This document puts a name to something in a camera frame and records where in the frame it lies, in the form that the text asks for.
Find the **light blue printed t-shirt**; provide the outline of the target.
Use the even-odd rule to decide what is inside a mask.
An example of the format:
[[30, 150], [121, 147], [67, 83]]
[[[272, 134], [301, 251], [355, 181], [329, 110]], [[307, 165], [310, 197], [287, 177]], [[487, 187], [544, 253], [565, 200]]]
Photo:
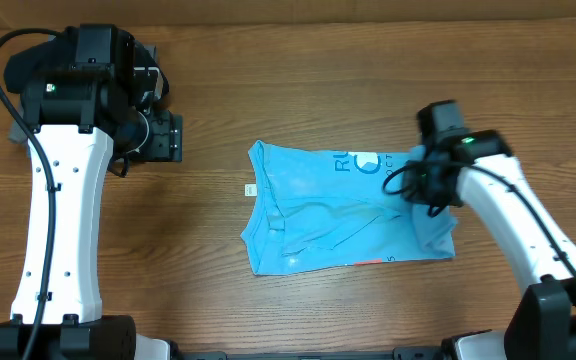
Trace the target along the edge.
[[241, 234], [256, 275], [329, 267], [443, 260], [455, 255], [448, 210], [431, 217], [398, 195], [388, 175], [407, 152], [306, 151], [257, 141], [248, 151], [255, 203]]

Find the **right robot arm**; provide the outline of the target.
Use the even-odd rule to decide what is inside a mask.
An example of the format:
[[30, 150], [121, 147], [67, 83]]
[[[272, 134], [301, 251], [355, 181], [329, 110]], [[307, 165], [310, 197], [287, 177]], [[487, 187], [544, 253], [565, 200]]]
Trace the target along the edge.
[[530, 188], [495, 130], [473, 132], [453, 100], [417, 114], [424, 154], [404, 176], [405, 198], [436, 215], [470, 207], [512, 268], [520, 303], [503, 331], [459, 335], [447, 359], [576, 360], [576, 245]]

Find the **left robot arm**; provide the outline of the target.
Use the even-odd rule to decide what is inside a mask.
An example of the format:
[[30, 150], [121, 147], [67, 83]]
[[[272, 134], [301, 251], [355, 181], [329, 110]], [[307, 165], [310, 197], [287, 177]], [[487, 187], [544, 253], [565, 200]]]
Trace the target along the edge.
[[107, 175], [132, 163], [178, 162], [182, 123], [163, 99], [152, 49], [113, 25], [45, 31], [0, 73], [0, 101], [24, 134], [33, 170], [23, 273], [0, 359], [162, 359], [175, 342], [103, 311], [98, 277]]

